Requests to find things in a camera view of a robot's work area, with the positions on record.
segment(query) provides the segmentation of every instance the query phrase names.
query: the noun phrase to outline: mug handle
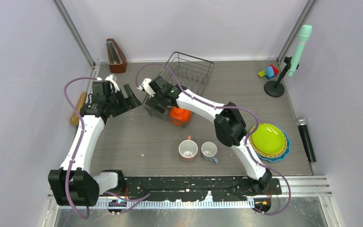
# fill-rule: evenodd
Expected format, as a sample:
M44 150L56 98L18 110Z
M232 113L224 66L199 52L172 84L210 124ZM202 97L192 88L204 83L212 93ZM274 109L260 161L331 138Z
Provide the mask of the mug handle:
M218 162L219 162L215 156L213 156L210 160L211 160L211 162L213 162L215 164L218 164Z

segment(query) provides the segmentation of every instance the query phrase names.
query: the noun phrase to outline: wooden rolling pin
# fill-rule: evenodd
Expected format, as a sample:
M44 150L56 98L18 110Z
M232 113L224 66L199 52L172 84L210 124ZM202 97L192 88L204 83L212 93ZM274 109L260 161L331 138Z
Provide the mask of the wooden rolling pin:
M81 93L80 99L78 100L76 109L78 112L80 112L81 108L83 107L84 103L86 103L86 99L87 99L87 92L83 92ZM77 114L74 113L72 115L72 117L70 118L70 124L73 126L77 126L78 125L78 121L80 119L78 118Z

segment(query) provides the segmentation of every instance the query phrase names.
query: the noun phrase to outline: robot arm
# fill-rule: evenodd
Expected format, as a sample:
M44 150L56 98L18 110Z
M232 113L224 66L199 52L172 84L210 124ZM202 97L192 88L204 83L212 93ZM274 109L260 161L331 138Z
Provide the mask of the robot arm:
M108 170L98 176L91 177L90 175L91 158L106 120L110 116L115 117L141 105L141 102L131 91L130 86L126 84L123 87L128 95L126 98L113 80L112 75L105 80L94 81L91 102L86 103L80 110L84 121L84 134L73 159L71 170L69 170L72 179L69 183L69 191L76 206L94 206L100 194L117 186L120 186L120 188L124 186L121 171ZM58 205L69 205L65 194L65 176L82 131L80 121L66 159L59 170L51 170L48 175L48 182Z
M176 106L190 110L213 122L216 137L222 144L235 151L244 165L247 176L258 181L258 190L267 187L272 174L268 169L257 164L261 161L249 141L247 146L244 145L247 135L246 124L238 110L214 108L225 105L202 98L188 89L182 92L178 86L172 86L160 76L153 80L145 79L141 88L151 96L148 104L156 110L160 111L161 106ZM235 104L228 103L227 106L235 106ZM247 149L251 150L255 160L251 158Z

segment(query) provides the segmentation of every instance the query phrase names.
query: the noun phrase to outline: wooden tabletop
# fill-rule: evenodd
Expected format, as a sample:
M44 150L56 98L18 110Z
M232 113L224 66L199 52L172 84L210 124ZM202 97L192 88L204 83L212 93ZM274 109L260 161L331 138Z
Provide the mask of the wooden tabletop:
M129 63L126 73L116 75L119 86L122 88L129 83L141 102L146 94L135 88L134 80L137 71L146 64ZM202 96L218 103L233 102L237 106L247 107L259 117L261 123L278 125L291 140L290 154L282 161L263 161L264 164L284 175L311 175L287 94L279 98L269 97L263 89L267 80L257 75L270 64L276 65L276 62L217 61ZM160 69L155 65L145 68L139 81L154 78ZM102 64L99 77L105 78L109 74L108 65ZM249 130L255 120L249 113L241 113ZM199 148L206 141L215 143L219 163L213 164L200 156L193 162L182 161L178 146L188 136ZM193 114L189 125L181 128L151 117L142 106L108 119L95 147L91 175L108 169L122 170L125 176L246 175L232 149L217 140L212 122Z

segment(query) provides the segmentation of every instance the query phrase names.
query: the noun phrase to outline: wire dish rack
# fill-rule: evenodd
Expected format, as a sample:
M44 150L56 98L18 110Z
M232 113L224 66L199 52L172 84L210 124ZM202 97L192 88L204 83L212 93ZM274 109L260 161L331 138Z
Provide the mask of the wire dish rack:
M182 86L191 90L197 95L201 95L209 80L209 77L214 70L215 64L212 61L208 61L202 58L197 58L181 52L173 52L169 60L166 63L177 80ZM176 81L172 74L163 67L159 71L159 76L164 78L168 83L176 86ZM143 101L143 107L148 111L151 116L161 118L166 121L173 122L176 125L185 127L188 122L182 122L169 116L170 109L167 106L161 106L157 104L157 107L152 108L147 105L147 101L150 103L151 97L147 95Z

